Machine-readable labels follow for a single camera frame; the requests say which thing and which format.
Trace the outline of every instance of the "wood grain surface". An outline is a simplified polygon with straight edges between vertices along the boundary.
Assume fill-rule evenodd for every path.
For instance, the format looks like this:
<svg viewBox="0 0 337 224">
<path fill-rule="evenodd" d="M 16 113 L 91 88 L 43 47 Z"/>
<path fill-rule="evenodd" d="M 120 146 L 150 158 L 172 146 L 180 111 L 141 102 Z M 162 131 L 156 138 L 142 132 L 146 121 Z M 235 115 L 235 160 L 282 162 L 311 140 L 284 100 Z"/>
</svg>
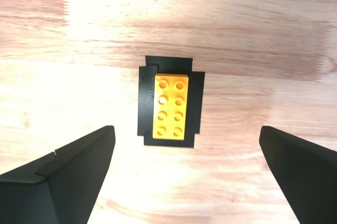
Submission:
<svg viewBox="0 0 337 224">
<path fill-rule="evenodd" d="M 136 136 L 145 55 L 206 72 L 194 149 Z M 0 173 L 114 125 L 90 224 L 298 223 L 260 128 L 337 150 L 336 101 L 337 0 L 0 0 Z"/>
</svg>

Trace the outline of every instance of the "yellow duplo brick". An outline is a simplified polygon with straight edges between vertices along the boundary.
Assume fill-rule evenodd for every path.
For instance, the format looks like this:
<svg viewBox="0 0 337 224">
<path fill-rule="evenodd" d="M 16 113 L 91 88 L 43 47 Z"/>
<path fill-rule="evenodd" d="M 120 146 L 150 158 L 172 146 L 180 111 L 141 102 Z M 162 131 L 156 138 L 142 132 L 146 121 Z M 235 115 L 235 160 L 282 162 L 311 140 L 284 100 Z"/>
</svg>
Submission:
<svg viewBox="0 0 337 224">
<path fill-rule="evenodd" d="M 153 102 L 153 138 L 184 140 L 189 77 L 156 74 Z"/>
</svg>

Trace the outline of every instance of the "black mat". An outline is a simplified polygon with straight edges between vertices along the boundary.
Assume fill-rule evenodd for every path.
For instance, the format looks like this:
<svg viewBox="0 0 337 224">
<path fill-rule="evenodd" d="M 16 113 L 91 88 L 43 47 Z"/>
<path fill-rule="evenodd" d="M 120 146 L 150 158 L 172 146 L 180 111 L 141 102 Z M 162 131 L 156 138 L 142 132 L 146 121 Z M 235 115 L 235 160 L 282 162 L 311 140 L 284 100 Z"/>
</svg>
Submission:
<svg viewBox="0 0 337 224">
<path fill-rule="evenodd" d="M 146 66 L 139 68 L 137 135 L 144 136 L 144 145 L 193 148 L 194 135 L 200 133 L 205 72 L 193 72 L 191 58 L 146 56 L 145 61 Z M 152 138 L 156 73 L 185 74 L 189 77 L 184 141 Z"/>
</svg>

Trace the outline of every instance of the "lego stud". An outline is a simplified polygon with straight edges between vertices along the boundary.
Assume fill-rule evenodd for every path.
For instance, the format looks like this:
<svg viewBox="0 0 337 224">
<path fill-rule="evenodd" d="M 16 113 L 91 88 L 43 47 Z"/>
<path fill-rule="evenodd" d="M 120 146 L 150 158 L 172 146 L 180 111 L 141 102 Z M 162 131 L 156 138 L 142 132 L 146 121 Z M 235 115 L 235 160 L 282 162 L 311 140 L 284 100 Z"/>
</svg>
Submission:
<svg viewBox="0 0 337 224">
<path fill-rule="evenodd" d="M 166 112 L 160 111 L 160 112 L 158 113 L 158 119 L 159 119 L 160 121 L 165 120 L 166 117 L 167 117 L 167 113 L 166 113 Z"/>
<path fill-rule="evenodd" d="M 183 82 L 179 81 L 175 84 L 175 88 L 179 91 L 182 91 L 185 88 L 185 84 Z"/>
<path fill-rule="evenodd" d="M 181 128 L 174 128 L 173 135 L 179 137 L 182 134 Z"/>
<path fill-rule="evenodd" d="M 163 136 L 165 133 L 166 133 L 166 128 L 163 126 L 160 126 L 157 131 L 158 136 Z"/>
<path fill-rule="evenodd" d="M 175 99 L 175 105 L 181 106 L 183 103 L 184 103 L 184 100 L 182 98 Z"/>
<path fill-rule="evenodd" d="M 167 87 L 167 82 L 165 80 L 161 80 L 159 82 L 160 89 L 165 89 Z"/>
<path fill-rule="evenodd" d="M 165 104 L 167 102 L 166 96 L 162 95 L 159 97 L 159 104 Z"/>
<path fill-rule="evenodd" d="M 180 112 L 177 112 L 176 114 L 174 114 L 174 120 L 176 122 L 179 122 L 183 119 L 183 115 Z"/>
</svg>

